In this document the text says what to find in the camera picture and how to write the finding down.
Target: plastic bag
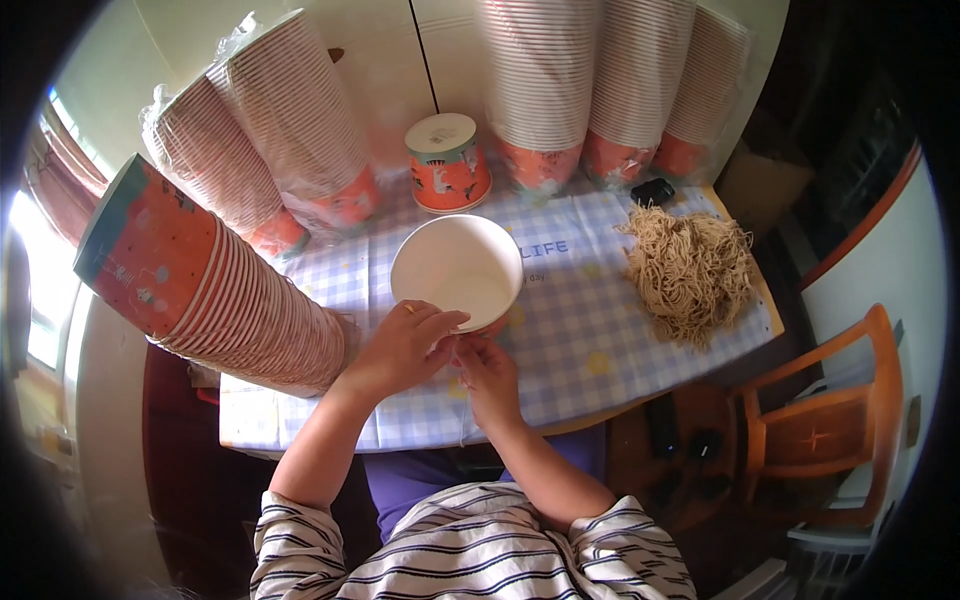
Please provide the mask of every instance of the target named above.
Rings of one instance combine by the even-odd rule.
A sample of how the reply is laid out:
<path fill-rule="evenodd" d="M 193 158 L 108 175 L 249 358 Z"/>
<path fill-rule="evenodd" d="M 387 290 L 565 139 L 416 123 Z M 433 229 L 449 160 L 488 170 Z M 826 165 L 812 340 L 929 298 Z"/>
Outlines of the plastic bag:
<path fill-rule="evenodd" d="M 304 11 L 263 28 L 249 14 L 207 78 L 267 163 L 283 204 L 324 240 L 363 231 L 380 205 L 360 127 Z"/>
<path fill-rule="evenodd" d="M 607 0 L 583 164 L 625 193 L 641 182 L 680 85 L 695 0 Z"/>
<path fill-rule="evenodd" d="M 157 169 L 262 256 L 286 259 L 310 240 L 206 77 L 176 95 L 158 85 L 154 103 L 140 112 L 140 124 Z"/>
<path fill-rule="evenodd" d="M 652 173 L 678 185 L 701 185 L 713 148 L 743 91 L 755 34 L 732 15 L 698 6 L 680 88 L 654 157 Z"/>
<path fill-rule="evenodd" d="M 597 0 L 480 0 L 487 118 L 516 187 L 545 199 L 576 171 L 587 135 Z"/>

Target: blue checkered tablecloth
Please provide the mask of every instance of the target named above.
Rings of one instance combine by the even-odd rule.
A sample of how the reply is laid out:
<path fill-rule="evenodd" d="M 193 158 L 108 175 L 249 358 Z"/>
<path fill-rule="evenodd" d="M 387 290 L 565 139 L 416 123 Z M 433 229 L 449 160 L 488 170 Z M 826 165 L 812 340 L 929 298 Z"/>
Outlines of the blue checkered tablecloth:
<path fill-rule="evenodd" d="M 734 329 L 714 333 L 707 351 L 657 340 L 636 289 L 621 275 L 623 249 L 633 238 L 613 227 L 626 222 L 630 199 L 578 180 L 569 196 L 531 204 L 508 188 L 503 174 L 494 177 L 494 190 L 471 213 L 509 231 L 523 256 L 526 280 L 497 341 L 519 367 L 523 417 L 531 425 L 555 425 L 668 390 L 773 339 L 770 314 L 755 300 Z M 408 185 L 406 178 L 390 183 L 382 216 L 366 235 L 334 247 L 312 245 L 282 268 L 310 298 L 352 315 L 365 337 L 394 305 L 396 250 L 431 218 L 414 204 Z M 720 216 L 699 188 L 678 190 L 664 208 Z M 457 374 L 448 365 L 425 384 L 384 400 L 367 420 L 357 451 L 483 441 Z M 224 375 L 221 444 L 286 449 L 318 401 Z"/>

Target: bundle of string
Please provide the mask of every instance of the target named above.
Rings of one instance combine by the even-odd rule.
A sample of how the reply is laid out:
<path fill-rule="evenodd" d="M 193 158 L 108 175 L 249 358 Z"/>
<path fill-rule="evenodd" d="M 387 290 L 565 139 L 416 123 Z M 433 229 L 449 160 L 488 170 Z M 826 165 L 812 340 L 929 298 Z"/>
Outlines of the bundle of string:
<path fill-rule="evenodd" d="M 706 348 L 710 332 L 720 324 L 732 326 L 754 296 L 753 235 L 735 221 L 637 207 L 616 229 L 636 236 L 627 252 L 626 277 L 653 313 L 662 340 Z"/>
<path fill-rule="evenodd" d="M 292 396 L 325 392 L 358 342 L 358 328 L 308 298 L 223 222 L 223 252 L 210 256 L 210 284 L 164 348 L 205 367 Z"/>

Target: wooden chair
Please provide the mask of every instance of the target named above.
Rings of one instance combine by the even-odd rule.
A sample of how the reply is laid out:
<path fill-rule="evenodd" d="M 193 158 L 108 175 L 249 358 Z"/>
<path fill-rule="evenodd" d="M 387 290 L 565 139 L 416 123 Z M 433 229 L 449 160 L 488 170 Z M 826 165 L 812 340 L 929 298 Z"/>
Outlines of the wooden chair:
<path fill-rule="evenodd" d="M 874 348 L 874 381 L 802 399 L 760 414 L 756 391 L 836 354 L 864 336 Z M 887 311 L 875 304 L 867 316 L 807 354 L 774 369 L 728 396 L 743 398 L 747 419 L 747 463 L 736 495 L 755 516 L 817 525 L 867 527 L 883 505 L 900 438 L 903 382 L 897 344 Z M 852 509 L 776 511 L 753 505 L 760 477 L 816 477 L 873 462 L 873 481 L 864 504 Z"/>

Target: stack of paper cups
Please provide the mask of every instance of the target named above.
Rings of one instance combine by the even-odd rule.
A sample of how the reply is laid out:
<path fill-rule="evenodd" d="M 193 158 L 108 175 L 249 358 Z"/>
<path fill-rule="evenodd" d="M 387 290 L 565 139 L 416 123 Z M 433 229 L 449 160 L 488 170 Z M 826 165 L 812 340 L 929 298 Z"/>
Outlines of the stack of paper cups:
<path fill-rule="evenodd" d="M 325 391 L 356 341 L 139 155 L 104 194 L 74 271 L 164 348 L 293 396 Z"/>
<path fill-rule="evenodd" d="M 696 182 L 740 93 L 752 45 L 753 35 L 736 20 L 697 7 L 684 75 L 654 158 L 655 168 Z"/>
<path fill-rule="evenodd" d="M 284 208 L 267 164 L 206 77 L 149 117 L 143 139 L 165 175 L 266 257 L 289 257 L 309 241 Z"/>
<path fill-rule="evenodd" d="M 379 192 L 363 135 L 303 10 L 206 76 L 267 162 L 283 203 L 307 228 L 350 229 L 373 214 Z"/>
<path fill-rule="evenodd" d="M 660 143 L 684 70 L 695 0 L 607 0 L 583 159 L 617 188 L 637 181 Z"/>
<path fill-rule="evenodd" d="M 521 188 L 553 195 L 576 169 L 589 120 L 596 0 L 480 0 L 487 112 Z"/>
<path fill-rule="evenodd" d="M 450 214 L 470 210 L 486 198 L 492 180 L 476 132 L 473 119 L 456 112 L 429 116 L 407 131 L 403 141 L 420 208 Z"/>

